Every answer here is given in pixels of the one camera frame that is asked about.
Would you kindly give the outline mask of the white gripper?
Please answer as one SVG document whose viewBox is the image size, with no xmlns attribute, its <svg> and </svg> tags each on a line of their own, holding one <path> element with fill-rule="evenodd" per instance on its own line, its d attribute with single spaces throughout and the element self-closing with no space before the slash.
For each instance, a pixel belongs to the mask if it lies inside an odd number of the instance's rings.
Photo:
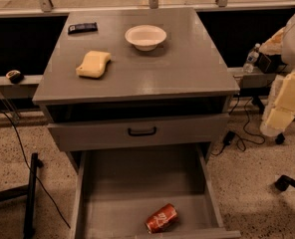
<svg viewBox="0 0 295 239">
<path fill-rule="evenodd" d="M 271 85 L 267 102 L 273 109 L 267 124 L 283 132 L 295 119 L 295 71 L 286 77 L 277 75 Z"/>
</svg>

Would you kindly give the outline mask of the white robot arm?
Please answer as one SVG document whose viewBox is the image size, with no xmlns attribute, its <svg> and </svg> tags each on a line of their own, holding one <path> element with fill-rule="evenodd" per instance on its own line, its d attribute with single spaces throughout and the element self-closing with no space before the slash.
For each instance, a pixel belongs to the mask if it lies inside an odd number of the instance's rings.
<svg viewBox="0 0 295 239">
<path fill-rule="evenodd" d="M 280 55 L 282 62 L 292 69 L 286 77 L 275 78 L 262 117 L 260 131 L 266 136 L 276 136 L 295 119 L 295 14 L 259 51 L 264 55 Z"/>
</svg>

